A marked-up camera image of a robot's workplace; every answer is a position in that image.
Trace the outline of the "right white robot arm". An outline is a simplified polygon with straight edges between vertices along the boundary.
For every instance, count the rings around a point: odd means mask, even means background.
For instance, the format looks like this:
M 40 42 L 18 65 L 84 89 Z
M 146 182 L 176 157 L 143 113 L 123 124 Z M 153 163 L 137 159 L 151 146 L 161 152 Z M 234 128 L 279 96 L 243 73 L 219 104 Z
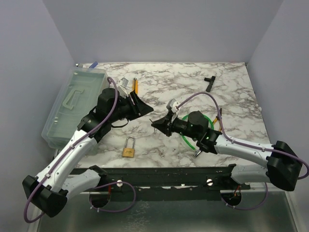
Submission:
M 227 189 L 234 189 L 245 182 L 268 182 L 285 191 L 295 189 L 302 164 L 285 142 L 257 144 L 226 138 L 222 132 L 209 127 L 209 121 L 200 111 L 191 112 L 187 120 L 169 112 L 151 125 L 168 137 L 175 132 L 191 138 L 202 152 L 230 155 L 253 162 L 249 166 L 236 166 L 231 173 L 222 177 L 222 184 Z

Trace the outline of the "green cable lock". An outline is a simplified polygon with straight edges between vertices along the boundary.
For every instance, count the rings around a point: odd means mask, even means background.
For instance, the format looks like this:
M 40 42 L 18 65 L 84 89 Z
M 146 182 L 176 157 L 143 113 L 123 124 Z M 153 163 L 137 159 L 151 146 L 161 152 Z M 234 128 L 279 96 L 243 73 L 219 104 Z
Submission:
M 206 116 L 206 115 L 203 115 L 207 120 L 208 120 L 208 122 L 209 122 L 209 124 L 210 124 L 210 128 L 211 129 L 214 129 L 214 125 L 212 124 L 212 121 L 213 120 L 211 120 L 208 116 Z M 187 119 L 189 117 L 189 115 L 185 115 L 183 118 L 182 118 L 182 120 L 185 120 L 185 119 Z M 184 140 L 184 142 L 193 150 L 193 151 L 195 151 L 195 152 L 197 152 L 198 150 L 187 140 L 187 138 L 185 137 L 185 136 L 183 136 L 182 135 L 182 139 Z

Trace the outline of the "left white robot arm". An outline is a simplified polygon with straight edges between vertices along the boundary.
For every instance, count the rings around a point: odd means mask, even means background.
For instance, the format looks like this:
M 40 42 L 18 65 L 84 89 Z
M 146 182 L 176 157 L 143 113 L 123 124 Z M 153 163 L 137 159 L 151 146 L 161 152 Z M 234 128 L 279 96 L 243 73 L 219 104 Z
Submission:
M 132 91 L 122 97 L 115 88 L 106 88 L 98 97 L 97 105 L 84 116 L 72 138 L 57 157 L 36 176 L 27 175 L 22 186 L 27 205 L 34 204 L 49 217 L 56 216 L 70 196 L 94 188 L 104 190 L 107 179 L 99 168 L 90 168 L 72 182 L 66 179 L 81 158 L 112 129 L 118 120 L 132 121 L 145 116 L 153 108 Z

